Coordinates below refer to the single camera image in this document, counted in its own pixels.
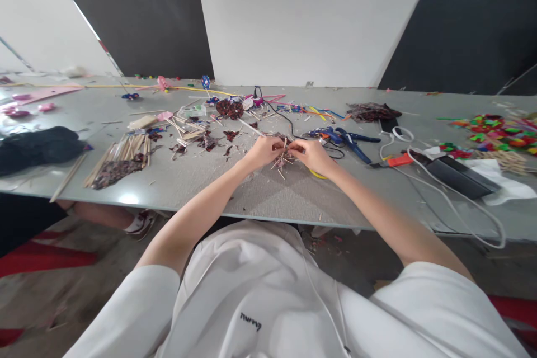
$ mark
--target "black cable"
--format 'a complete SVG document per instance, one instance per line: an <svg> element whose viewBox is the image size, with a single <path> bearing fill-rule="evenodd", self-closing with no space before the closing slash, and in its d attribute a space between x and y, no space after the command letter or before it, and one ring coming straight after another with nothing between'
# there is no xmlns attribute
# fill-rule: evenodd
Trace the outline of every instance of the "black cable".
<svg viewBox="0 0 537 358"><path fill-rule="evenodd" d="M263 101L265 101L265 98L263 98L263 91L261 91L261 87L260 87L260 86L256 86L255 89L253 90L253 97L256 98L256 95L257 95L256 91L257 91L257 90L259 90L259 94L261 95L261 98L263 99ZM270 102L268 102L268 101L265 101L265 102L267 103L267 105L270 106L270 109L272 109L273 112L274 112L275 114L280 115L280 116L283 117L285 120L287 120L289 123L291 123L291 134L293 135L293 137L296 137L296 138L299 138L299 139L303 139L303 140L306 140L306 141L308 140L308 139L305 139L304 137L300 137L300 136L295 135L294 130L293 130L293 129L294 129L294 127L293 127L293 122L292 122L290 119L288 119L286 116L284 116L284 115L282 115L281 113L279 113L278 111L276 111L276 109L274 109L274 107L270 104ZM337 151L337 152L341 153L341 156L340 156L340 157L333 157L333 156L330 156L330 158L332 158L332 159L341 159L341 158L343 158L343 157L345 156L345 153L344 153L342 150L339 150L339 149L337 149L337 148L333 148L333 147L325 147L325 148L330 149L330 150L334 150L334 151Z"/></svg>

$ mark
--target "white cable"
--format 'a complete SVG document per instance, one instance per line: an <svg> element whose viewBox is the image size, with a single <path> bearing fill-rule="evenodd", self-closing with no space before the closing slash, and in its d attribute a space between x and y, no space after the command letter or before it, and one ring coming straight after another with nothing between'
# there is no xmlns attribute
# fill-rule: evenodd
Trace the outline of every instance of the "white cable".
<svg viewBox="0 0 537 358"><path fill-rule="evenodd" d="M402 135L398 135L396 133L396 129L401 129L401 132L405 132L405 134L408 135L407 138L404 138ZM399 140L405 142L405 143L410 143L414 140L414 135L407 129L405 128L402 128L400 126L396 126L393 128L393 132L390 134L390 137L392 139L391 142L389 142L388 144L384 144L382 147L380 147L380 151L379 151L379 154L380 154L380 159L383 160L383 156L382 156L382 150L384 147L386 147L387 145L391 145L395 142L395 138L397 137ZM489 213L485 208L481 207L479 204L477 204L475 201L469 199L468 197L466 197L465 195L463 195L462 193L458 192L457 190L455 190L454 188L452 187L449 187L448 185L446 185L445 183L441 182L439 179L437 179L435 176L433 176L433 174L431 174L431 172L429 172L425 166L423 166L423 164L421 164L420 162L418 162L410 153L411 150L415 150L421 154L423 154L423 151L420 150L419 148L412 148L411 146L409 146L407 148L407 153L408 153L408 156L410 158L412 158L412 160L414 162L416 162L420 167L422 167L422 169L430 176L432 177L436 182L438 182L439 184L441 184L442 186L444 187L447 187L449 190L457 193L458 195L464 197L466 200L468 200L469 202L471 202L474 206L476 206L483 214L485 214L487 217L489 217L491 219L491 221L494 223L494 226L498 229L498 235L499 235L499 238L500 238L500 243L498 245L494 245L494 244L491 244L487 241L485 241L483 238L481 238L479 235L477 235L471 228L470 226L466 223L465 220L463 220L463 218L460 216L459 212L457 211L456 207L453 205L453 203L451 202L451 200L449 199L449 197L442 191L440 190L438 187L436 186L433 186L432 184L430 183L427 183L426 181L424 180L421 180L415 176L412 176L412 175L409 175L407 173L404 173L403 171L401 171L399 168L395 168L393 167L396 171L402 173L403 175L411 178L411 179L414 179L420 183L423 183L424 185L427 185L429 187L432 187L434 190L436 190L438 193L440 193L442 195L442 197L446 200L447 204L450 206L450 208L452 209L452 211L455 213L455 215L457 216L457 218L462 222L462 224L467 228L468 231L470 231L470 233L480 242L484 243L485 245L487 245L488 247L491 247L491 248L494 248L494 249L503 249L505 247L505 243L506 243L506 239L507 239L507 236L506 236L506 233L505 233L505 229L503 227L503 224L502 222L495 216L493 215L492 213Z"/></svg>

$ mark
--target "hand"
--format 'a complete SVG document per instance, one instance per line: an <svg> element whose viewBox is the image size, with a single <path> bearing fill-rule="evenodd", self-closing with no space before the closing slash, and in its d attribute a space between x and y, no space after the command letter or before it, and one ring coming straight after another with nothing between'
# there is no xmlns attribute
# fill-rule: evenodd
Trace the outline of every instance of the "hand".
<svg viewBox="0 0 537 358"><path fill-rule="evenodd" d="M241 162L253 172L269 164L284 151L284 142L279 137L259 137Z"/></svg>
<svg viewBox="0 0 537 358"><path fill-rule="evenodd" d="M330 178L339 165L326 153L318 141L297 139L289 144L289 154L301 160L312 171Z"/></svg>

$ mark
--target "blue decoration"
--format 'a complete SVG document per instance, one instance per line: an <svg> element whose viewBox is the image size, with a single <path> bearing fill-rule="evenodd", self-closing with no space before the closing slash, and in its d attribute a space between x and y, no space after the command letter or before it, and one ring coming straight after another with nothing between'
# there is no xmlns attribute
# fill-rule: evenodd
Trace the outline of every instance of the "blue decoration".
<svg viewBox="0 0 537 358"><path fill-rule="evenodd" d="M136 99L136 98L139 98L140 97L140 94L138 93L132 93L132 94L124 94L124 95L121 95L121 98L123 99Z"/></svg>
<svg viewBox="0 0 537 358"><path fill-rule="evenodd" d="M209 76L203 76L201 77L201 85L203 85L204 90L208 90L211 86L211 82L209 81Z"/></svg>

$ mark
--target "bundle of wooden sticks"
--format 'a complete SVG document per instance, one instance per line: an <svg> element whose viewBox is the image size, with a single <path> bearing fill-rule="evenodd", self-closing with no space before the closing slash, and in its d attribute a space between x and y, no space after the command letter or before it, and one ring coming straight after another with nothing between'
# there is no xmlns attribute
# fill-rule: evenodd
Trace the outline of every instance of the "bundle of wooden sticks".
<svg viewBox="0 0 537 358"><path fill-rule="evenodd" d="M84 187L90 187L103 165L109 161L131 160L142 154L142 167L151 165L151 141L147 134L124 134L119 143L113 143L95 165L84 181Z"/></svg>

